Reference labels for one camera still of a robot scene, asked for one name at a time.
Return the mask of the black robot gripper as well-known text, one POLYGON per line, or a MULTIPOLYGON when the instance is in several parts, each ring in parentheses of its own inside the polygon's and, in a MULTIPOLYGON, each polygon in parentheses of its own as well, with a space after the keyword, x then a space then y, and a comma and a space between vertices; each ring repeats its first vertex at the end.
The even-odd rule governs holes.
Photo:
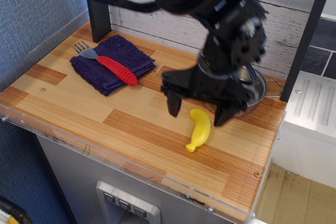
POLYGON ((233 52, 218 48, 203 49, 195 66, 167 71, 162 74, 161 90, 167 97, 169 114, 177 117, 183 99, 195 99, 217 105, 214 126, 223 126, 254 96, 241 84, 234 84, 230 76, 254 59, 249 50, 233 52))

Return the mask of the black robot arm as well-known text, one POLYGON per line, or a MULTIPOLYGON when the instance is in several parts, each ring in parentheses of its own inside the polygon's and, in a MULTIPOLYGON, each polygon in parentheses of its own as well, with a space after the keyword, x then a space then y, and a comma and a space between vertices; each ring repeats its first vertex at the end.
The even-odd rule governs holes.
POLYGON ((155 0, 160 9, 190 15, 207 30, 205 44, 192 68, 162 74, 161 89, 167 96, 170 115, 177 116, 183 99, 217 106, 215 126, 222 126, 247 109, 254 94, 243 86, 236 71, 252 67, 265 53, 262 20, 265 9, 259 0, 155 0))

